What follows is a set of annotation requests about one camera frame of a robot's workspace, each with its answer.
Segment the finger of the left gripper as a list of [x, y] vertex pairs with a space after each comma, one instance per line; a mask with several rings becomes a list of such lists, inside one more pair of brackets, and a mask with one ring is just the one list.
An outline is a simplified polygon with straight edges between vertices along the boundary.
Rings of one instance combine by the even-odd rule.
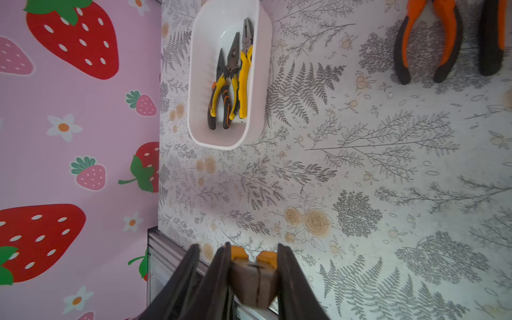
[[181, 319], [185, 315], [195, 283], [199, 254], [199, 246], [192, 245], [168, 283], [138, 319], [170, 320]]

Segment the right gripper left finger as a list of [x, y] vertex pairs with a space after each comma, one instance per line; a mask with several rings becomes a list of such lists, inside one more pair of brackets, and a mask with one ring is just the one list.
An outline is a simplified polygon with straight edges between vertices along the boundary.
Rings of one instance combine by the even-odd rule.
[[232, 319], [232, 290], [229, 288], [231, 245], [216, 254], [190, 303], [179, 319]]

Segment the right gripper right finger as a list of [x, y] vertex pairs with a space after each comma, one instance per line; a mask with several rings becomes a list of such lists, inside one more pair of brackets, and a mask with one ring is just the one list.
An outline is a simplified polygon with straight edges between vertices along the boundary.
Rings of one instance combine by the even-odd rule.
[[277, 273], [279, 319], [329, 319], [291, 248], [282, 244], [277, 250]]

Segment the yellow black pliers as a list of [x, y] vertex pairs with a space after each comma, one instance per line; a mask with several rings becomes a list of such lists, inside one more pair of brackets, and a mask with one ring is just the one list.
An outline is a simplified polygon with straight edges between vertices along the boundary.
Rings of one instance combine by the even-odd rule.
[[237, 53], [241, 53], [241, 65], [240, 67], [231, 68], [230, 70], [230, 75], [232, 78], [231, 83], [232, 85], [237, 84], [237, 89], [234, 89], [234, 91], [237, 93], [236, 104], [233, 111], [229, 114], [230, 120], [234, 120], [236, 112], [238, 113], [240, 119], [245, 119], [248, 116], [247, 85], [253, 55], [253, 34], [253, 24], [249, 18], [246, 18], [243, 24], [241, 51], [239, 50], [239, 41], [235, 41], [236, 48], [238, 49]]

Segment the white plastic storage box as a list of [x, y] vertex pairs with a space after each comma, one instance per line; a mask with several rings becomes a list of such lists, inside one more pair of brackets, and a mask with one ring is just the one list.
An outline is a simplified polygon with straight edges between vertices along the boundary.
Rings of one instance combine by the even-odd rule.
[[[237, 84], [231, 83], [231, 68], [240, 67], [244, 20], [253, 24], [253, 55], [247, 85], [248, 116], [235, 113], [229, 129], [222, 126], [223, 106], [219, 106], [217, 127], [210, 130], [207, 110], [216, 81], [220, 49], [229, 69], [229, 94], [236, 104]], [[232, 150], [255, 141], [263, 132], [273, 28], [259, 1], [208, 1], [199, 11], [191, 34], [187, 124], [194, 142], [203, 147]]]

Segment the orange handled pliers small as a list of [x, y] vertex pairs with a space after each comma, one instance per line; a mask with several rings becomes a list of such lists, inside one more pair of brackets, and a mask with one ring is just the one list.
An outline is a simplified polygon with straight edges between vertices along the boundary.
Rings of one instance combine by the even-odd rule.
[[433, 1], [437, 16], [433, 25], [425, 21], [416, 23], [426, 1], [408, 1], [406, 16], [402, 21], [393, 46], [393, 64], [398, 82], [424, 81], [424, 75], [412, 77], [408, 64], [408, 49], [414, 71], [433, 73], [433, 82], [444, 82], [451, 73], [461, 49], [463, 22], [455, 1]]

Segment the orange black pliers large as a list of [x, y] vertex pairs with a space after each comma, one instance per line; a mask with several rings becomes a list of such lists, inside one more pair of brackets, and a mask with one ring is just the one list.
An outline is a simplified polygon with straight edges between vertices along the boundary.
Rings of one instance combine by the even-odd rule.
[[486, 0], [479, 21], [479, 72], [483, 76], [496, 74], [505, 53], [505, 0]]

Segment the amber black combination pliers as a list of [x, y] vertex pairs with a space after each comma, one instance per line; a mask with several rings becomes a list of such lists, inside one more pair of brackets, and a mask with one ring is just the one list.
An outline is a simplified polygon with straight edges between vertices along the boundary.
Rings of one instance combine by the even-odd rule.
[[255, 261], [245, 249], [231, 246], [228, 283], [243, 305], [267, 309], [277, 296], [277, 253], [262, 251]]

